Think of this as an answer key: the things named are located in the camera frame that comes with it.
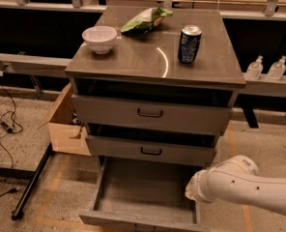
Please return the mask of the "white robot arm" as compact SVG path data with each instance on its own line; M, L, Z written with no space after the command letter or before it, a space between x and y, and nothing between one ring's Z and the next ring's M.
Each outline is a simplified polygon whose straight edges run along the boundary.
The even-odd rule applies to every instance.
M186 186L185 196L199 203L222 200L286 216L286 178L259 176L258 166L246 156L234 156L196 172Z

